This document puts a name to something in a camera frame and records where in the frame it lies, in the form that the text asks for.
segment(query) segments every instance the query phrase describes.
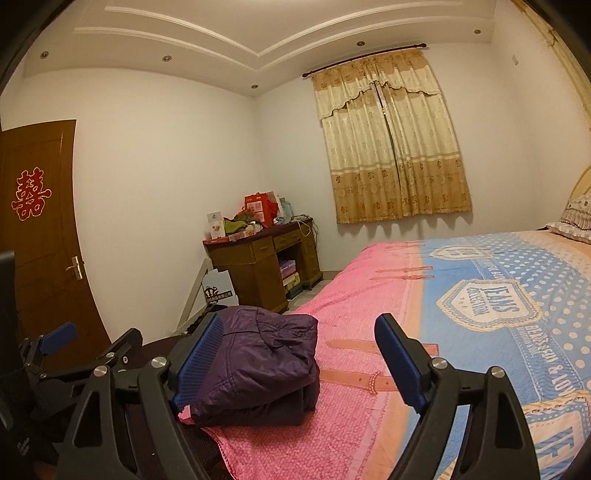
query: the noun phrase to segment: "green cloth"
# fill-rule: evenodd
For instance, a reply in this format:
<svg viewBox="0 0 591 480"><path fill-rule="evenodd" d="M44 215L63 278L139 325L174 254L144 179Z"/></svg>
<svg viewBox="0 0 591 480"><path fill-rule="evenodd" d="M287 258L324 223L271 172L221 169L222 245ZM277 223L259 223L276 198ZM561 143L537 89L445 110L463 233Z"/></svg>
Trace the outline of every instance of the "green cloth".
<svg viewBox="0 0 591 480"><path fill-rule="evenodd" d="M224 220L223 227L226 230L226 235L230 235L231 233L236 233L238 230L242 230L246 228L246 222L242 220L232 221L232 220Z"/></svg>

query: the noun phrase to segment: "purple jacket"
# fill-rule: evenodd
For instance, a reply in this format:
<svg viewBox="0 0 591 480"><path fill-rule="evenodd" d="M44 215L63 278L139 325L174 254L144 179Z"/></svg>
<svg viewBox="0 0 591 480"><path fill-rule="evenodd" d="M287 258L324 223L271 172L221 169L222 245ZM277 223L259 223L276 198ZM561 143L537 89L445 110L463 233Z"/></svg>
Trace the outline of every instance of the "purple jacket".
<svg viewBox="0 0 591 480"><path fill-rule="evenodd" d="M318 320L249 307L217 313L222 344L191 405L199 426L299 425L320 390Z"/></svg>

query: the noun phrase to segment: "door handle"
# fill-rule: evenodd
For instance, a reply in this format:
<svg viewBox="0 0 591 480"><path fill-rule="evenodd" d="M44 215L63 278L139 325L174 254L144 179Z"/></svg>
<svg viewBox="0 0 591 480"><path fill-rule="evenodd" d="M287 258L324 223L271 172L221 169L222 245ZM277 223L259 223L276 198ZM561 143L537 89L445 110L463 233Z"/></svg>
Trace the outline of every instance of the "door handle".
<svg viewBox="0 0 591 480"><path fill-rule="evenodd" d="M78 256L72 257L72 265L66 268L66 271L68 270L74 270L76 280L82 280L84 278L82 276L82 269L80 268L80 261L78 260Z"/></svg>

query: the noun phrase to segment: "blue bedspread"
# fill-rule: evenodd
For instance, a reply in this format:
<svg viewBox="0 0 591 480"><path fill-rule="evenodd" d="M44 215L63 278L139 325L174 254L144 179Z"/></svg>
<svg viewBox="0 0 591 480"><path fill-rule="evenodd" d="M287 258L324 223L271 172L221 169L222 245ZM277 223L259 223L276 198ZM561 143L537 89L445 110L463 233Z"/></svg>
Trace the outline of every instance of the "blue bedspread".
<svg viewBox="0 0 591 480"><path fill-rule="evenodd" d="M542 480L559 478L591 431L591 246L548 232L426 241L420 340L456 368L508 373ZM467 408L440 466L448 478ZM411 424L408 434L414 428Z"/></svg>

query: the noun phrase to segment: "headboard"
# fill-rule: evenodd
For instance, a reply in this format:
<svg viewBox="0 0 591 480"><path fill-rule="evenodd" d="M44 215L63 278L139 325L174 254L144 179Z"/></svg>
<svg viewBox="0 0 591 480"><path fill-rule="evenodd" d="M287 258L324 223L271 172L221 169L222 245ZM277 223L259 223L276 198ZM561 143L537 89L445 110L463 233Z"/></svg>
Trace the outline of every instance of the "headboard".
<svg viewBox="0 0 591 480"><path fill-rule="evenodd" d="M579 178L579 181L570 194L569 200L589 192L591 192L591 167L588 167L587 170L583 172L581 178Z"/></svg>

